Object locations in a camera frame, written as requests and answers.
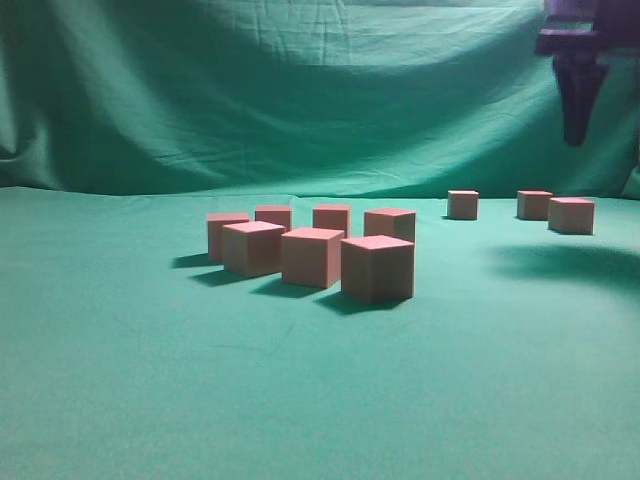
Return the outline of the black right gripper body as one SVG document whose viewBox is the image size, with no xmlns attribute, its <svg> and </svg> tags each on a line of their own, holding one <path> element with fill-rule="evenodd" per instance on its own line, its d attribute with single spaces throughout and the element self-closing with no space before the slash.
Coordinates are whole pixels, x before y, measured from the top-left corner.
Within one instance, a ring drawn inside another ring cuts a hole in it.
<svg viewBox="0 0 640 480">
<path fill-rule="evenodd" d="M 639 1 L 543 1 L 539 56 L 639 56 Z"/>
</svg>

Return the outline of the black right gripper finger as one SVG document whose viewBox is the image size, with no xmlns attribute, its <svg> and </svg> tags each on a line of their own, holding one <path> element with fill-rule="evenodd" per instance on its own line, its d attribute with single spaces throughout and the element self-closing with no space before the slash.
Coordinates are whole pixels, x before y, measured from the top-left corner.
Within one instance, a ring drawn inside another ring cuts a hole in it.
<svg viewBox="0 0 640 480">
<path fill-rule="evenodd" d="M 555 56 L 553 72 L 558 84 L 564 141 L 572 147 L 584 144 L 591 114 L 609 74 L 609 66 L 595 57 Z"/>
</svg>

